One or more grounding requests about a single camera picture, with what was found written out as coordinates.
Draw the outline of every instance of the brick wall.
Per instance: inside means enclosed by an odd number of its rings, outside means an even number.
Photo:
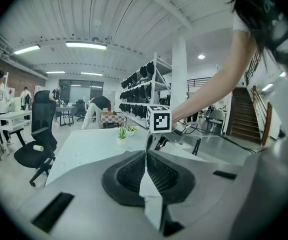
[[[4,73],[8,72],[7,85],[10,88],[15,88],[15,97],[20,96],[24,87],[27,87],[33,96],[34,86],[45,86],[44,79],[20,70],[2,60],[0,60],[0,70],[3,70]]]

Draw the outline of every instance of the small succulent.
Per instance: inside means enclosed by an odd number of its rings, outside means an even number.
[[[118,129],[118,138],[121,140],[127,138],[127,125]]]
[[[137,127],[136,126],[127,126],[127,130],[129,131],[129,132],[134,132],[134,131],[137,131]]]

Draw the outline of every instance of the white cylinder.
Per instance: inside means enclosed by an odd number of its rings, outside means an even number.
[[[40,152],[44,151],[44,148],[42,146],[39,146],[39,145],[34,145],[33,149],[36,150],[36,151],[40,151]]]

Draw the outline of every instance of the white pot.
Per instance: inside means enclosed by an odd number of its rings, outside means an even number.
[[[116,138],[116,143],[119,146],[124,146],[127,143],[127,138],[120,139],[119,137]]]
[[[135,131],[132,131],[132,132],[131,131],[127,131],[127,136],[131,137],[131,136],[134,136],[134,134],[135,134]]]

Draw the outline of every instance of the checkered cloth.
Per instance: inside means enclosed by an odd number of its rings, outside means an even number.
[[[125,124],[127,122],[127,117],[124,115],[103,115],[102,123],[119,123]]]

